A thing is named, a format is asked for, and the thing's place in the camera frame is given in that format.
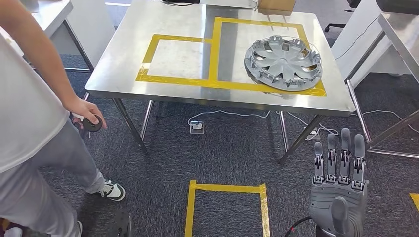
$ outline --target hand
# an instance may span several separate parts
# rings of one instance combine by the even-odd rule
[[[98,109],[98,107],[89,101],[83,100],[79,97],[76,97],[74,100],[67,101],[63,106],[70,112],[76,113],[88,119],[93,124],[98,124],[99,121],[97,120],[95,115],[98,115],[103,122],[102,128],[107,128],[106,121],[103,118],[102,112]],[[73,123],[79,123],[80,119],[74,118]]]
[[[310,216],[324,234],[337,237],[361,237],[367,203],[368,180],[364,180],[366,163],[362,135],[355,136],[355,160],[351,182],[351,136],[342,130],[340,176],[336,175],[335,136],[328,136],[327,176],[323,174],[322,144],[315,145],[315,175],[311,185]]]

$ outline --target shoe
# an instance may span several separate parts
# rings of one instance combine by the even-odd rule
[[[99,193],[102,197],[109,198],[112,201],[121,201],[125,198],[125,189],[110,180],[105,180],[105,184]]]
[[[80,221],[77,221],[77,224],[79,225],[79,230],[80,230],[80,237],[82,236],[83,233],[83,225]]]
[[[18,227],[13,227],[4,233],[4,237],[22,237],[23,230]]]

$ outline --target floor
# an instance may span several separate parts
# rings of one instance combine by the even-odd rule
[[[129,3],[129,0],[112,0]],[[346,1],[299,0],[296,11],[313,12],[324,27],[329,22],[346,22],[350,13]],[[126,7],[108,6],[115,25]],[[330,41],[339,29],[326,34]],[[63,56],[66,65],[76,65],[80,58]],[[84,94],[88,74],[68,73],[78,93]],[[419,85],[412,76],[394,78],[369,74],[356,88],[363,111],[391,110],[405,117],[419,107]],[[156,102],[149,122],[145,156],[136,145],[118,111],[109,99],[91,97],[102,110],[108,129],[84,136],[87,147],[103,174],[127,190],[120,203],[89,195],[77,186],[65,171],[44,168],[42,173],[57,192],[77,210],[84,224],[85,236],[106,235],[118,209],[132,214],[134,236],[183,236],[189,181],[206,184],[267,186],[271,236],[283,236],[292,223],[308,215],[310,183],[314,165],[314,141],[304,142],[284,165],[276,160],[284,153],[278,116],[268,118],[238,117],[225,114],[199,117],[206,124],[204,135],[189,134],[191,115],[219,107]],[[123,100],[134,123],[140,128],[148,101]],[[223,108],[242,114],[266,114],[237,108]],[[313,116],[295,114],[305,121]],[[286,115],[291,141],[303,130],[303,124]],[[398,121],[392,114],[366,115],[372,136]],[[362,133],[356,116],[327,117],[328,128],[350,128]],[[326,133],[321,133],[322,142]],[[381,144],[382,148],[419,152],[419,134],[404,129]],[[409,193],[419,193],[419,159],[367,154],[367,179],[370,181],[365,236],[417,237],[419,212]],[[197,191],[194,236],[261,236],[259,197],[255,194]],[[314,236],[313,222],[301,224],[296,237]]]

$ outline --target person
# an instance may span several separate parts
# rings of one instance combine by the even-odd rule
[[[98,107],[72,89],[50,39],[19,0],[0,0],[0,26],[40,75],[0,35],[0,217],[52,236],[78,237],[76,211],[38,168],[72,173],[88,193],[120,201],[125,190],[106,180],[69,121],[69,111],[98,124]]]

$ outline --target yellow tape outline on floor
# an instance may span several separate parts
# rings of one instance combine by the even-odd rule
[[[416,206],[416,209],[419,211],[419,194],[410,193],[410,197],[413,200],[413,203]]]
[[[197,184],[196,180],[189,181],[188,205],[186,209],[185,237],[192,237],[192,226],[194,223],[195,190],[219,191],[219,192],[237,192],[237,193],[255,193],[260,194],[260,207],[262,213],[263,236],[270,237],[268,198],[266,196],[266,185],[259,186],[241,186],[224,184]]]
[[[236,89],[236,90],[249,90],[249,91],[260,91],[265,93],[279,93],[279,94],[299,94],[299,95],[314,95],[314,96],[327,96],[326,90],[323,86],[322,80],[319,80],[317,85],[311,89],[304,91],[284,91],[276,88],[264,85],[264,84],[252,84],[252,83],[241,83],[231,81],[220,81],[218,80],[218,64],[220,55],[220,43],[221,43],[221,27],[222,23],[242,23],[242,24],[253,24],[253,25],[264,25],[264,26],[282,26],[296,28],[300,39],[305,42],[307,48],[310,49],[307,35],[304,31],[303,25],[284,23],[284,22],[270,22],[270,21],[254,21],[244,20],[236,18],[225,18],[216,17],[214,21],[214,29],[212,39],[208,38],[197,38],[197,37],[186,37],[186,36],[172,36],[172,35],[160,35],[154,34],[151,38],[147,52],[144,56],[142,65],[138,72],[136,81],[146,82],[158,82],[168,84],[180,84],[180,85],[191,85],[201,86],[207,88],[217,89]],[[186,42],[201,42],[211,44],[211,53],[209,58],[209,73],[208,79],[189,79],[179,77],[165,77],[148,75],[148,70],[153,60],[154,54],[156,53],[157,45],[160,40],[175,40],[175,41],[186,41]]]

